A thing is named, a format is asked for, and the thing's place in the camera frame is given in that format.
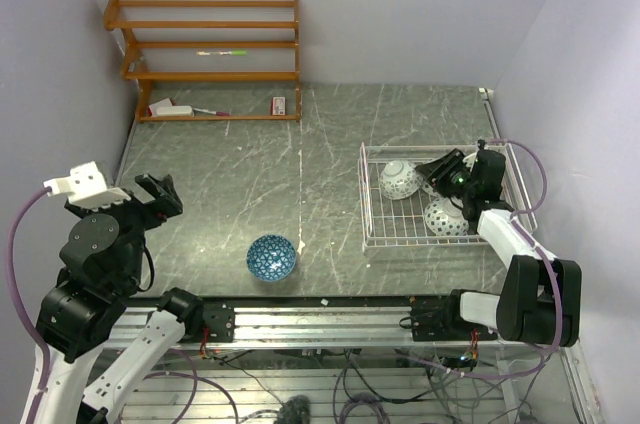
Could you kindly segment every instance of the wooden rack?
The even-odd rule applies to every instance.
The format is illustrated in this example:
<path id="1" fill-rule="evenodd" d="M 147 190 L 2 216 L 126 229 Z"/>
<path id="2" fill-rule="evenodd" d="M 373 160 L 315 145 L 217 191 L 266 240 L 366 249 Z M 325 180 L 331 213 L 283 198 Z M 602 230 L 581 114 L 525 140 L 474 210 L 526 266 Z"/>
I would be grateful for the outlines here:
<path id="1" fill-rule="evenodd" d="M 127 20 L 123 8 L 290 8 L 290 21 L 196 21 L 196 20 Z M 139 87 L 136 119 L 148 121 L 219 121 L 219 120 L 296 120 L 302 117 L 300 91 L 300 42 L 298 23 L 298 0 L 290 1 L 147 1 L 109 0 L 104 11 L 104 27 L 112 31 L 120 29 L 125 40 L 125 56 L 120 69 L 123 79 L 137 80 Z M 251 41 L 139 41 L 134 29 L 287 29 L 292 40 Z M 292 49 L 295 52 L 295 69 L 266 72 L 166 72 L 149 68 L 143 54 L 144 49 Z M 154 81 L 205 81 L 205 82 L 265 82 L 288 81 L 296 86 L 296 113 L 284 116 L 172 116 L 150 117 L 147 115 L 149 99 Z"/>

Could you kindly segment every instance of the blue patterned bowl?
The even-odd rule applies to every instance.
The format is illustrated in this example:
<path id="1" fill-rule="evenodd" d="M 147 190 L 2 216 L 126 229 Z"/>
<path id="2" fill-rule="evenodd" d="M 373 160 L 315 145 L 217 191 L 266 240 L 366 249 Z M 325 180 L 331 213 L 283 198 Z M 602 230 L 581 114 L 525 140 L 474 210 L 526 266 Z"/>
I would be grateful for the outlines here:
<path id="1" fill-rule="evenodd" d="M 296 266 L 296 250 L 289 239 L 268 234 L 249 247 L 247 266 L 251 274 L 261 281 L 284 279 Z"/>

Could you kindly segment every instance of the gray marble tabletop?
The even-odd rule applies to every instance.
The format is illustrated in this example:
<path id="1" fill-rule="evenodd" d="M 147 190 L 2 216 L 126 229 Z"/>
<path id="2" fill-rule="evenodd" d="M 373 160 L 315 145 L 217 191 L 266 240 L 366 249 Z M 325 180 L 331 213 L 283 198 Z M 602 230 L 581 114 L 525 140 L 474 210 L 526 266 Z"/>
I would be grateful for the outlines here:
<path id="1" fill-rule="evenodd" d="M 191 84 L 161 88 L 152 99 L 264 114 L 274 95 L 291 96 L 269 86 Z M 362 142 L 473 144 L 491 135 L 478 89 L 442 86 L 307 85 L 300 123 L 137 125 L 121 185 L 144 198 L 137 174 L 170 173 L 184 203 L 182 216 L 147 235 L 156 261 L 148 294 L 173 286 L 203 296 L 499 292 L 505 269 L 486 245 L 364 254 L 356 172 Z M 294 272 L 277 283 L 259 281 L 246 266 L 251 242 L 269 233 L 300 251 Z"/>

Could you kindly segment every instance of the wire dish rack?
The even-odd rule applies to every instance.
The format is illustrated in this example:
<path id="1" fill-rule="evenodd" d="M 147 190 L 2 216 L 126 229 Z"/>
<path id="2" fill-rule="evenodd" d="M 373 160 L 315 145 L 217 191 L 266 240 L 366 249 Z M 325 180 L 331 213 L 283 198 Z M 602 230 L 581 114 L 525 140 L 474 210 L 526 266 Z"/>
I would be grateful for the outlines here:
<path id="1" fill-rule="evenodd" d="M 476 152 L 476 146 L 360 146 L 358 179 L 360 181 L 360 209 L 362 211 L 362 250 L 367 248 L 402 246 L 461 246 L 482 245 L 487 242 L 478 235 L 436 236 L 427 227 L 424 209 L 431 200 L 423 190 L 407 199 L 392 201 L 382 196 L 379 177 L 384 166 L 402 159 L 416 164 L 431 162 L 452 149 L 460 149 L 465 155 Z M 529 195 L 522 180 L 513 148 L 487 146 L 506 157 L 506 172 L 502 183 L 503 198 L 514 209 L 531 207 Z M 535 216 L 520 216 L 521 224 L 529 232 L 537 228 Z"/>

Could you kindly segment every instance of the patterned bowl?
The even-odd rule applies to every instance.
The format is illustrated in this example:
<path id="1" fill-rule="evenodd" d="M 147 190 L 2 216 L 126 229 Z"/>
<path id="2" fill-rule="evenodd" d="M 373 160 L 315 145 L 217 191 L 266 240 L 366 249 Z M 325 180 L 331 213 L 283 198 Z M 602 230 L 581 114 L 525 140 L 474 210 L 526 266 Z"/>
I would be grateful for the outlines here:
<path id="1" fill-rule="evenodd" d="M 462 205 L 458 199 L 454 202 Z M 424 210 L 424 220 L 429 230 L 440 237 L 464 236 L 469 230 L 469 223 L 462 216 L 462 211 L 447 198 L 431 201 Z"/>
<path id="2" fill-rule="evenodd" d="M 380 173 L 380 192 L 391 200 L 406 199 L 420 189 L 424 178 L 410 161 L 391 161 Z"/>
<path id="3" fill-rule="evenodd" d="M 289 239 L 267 234 L 249 246 L 247 267 L 261 281 L 284 279 L 296 266 L 296 250 Z"/>

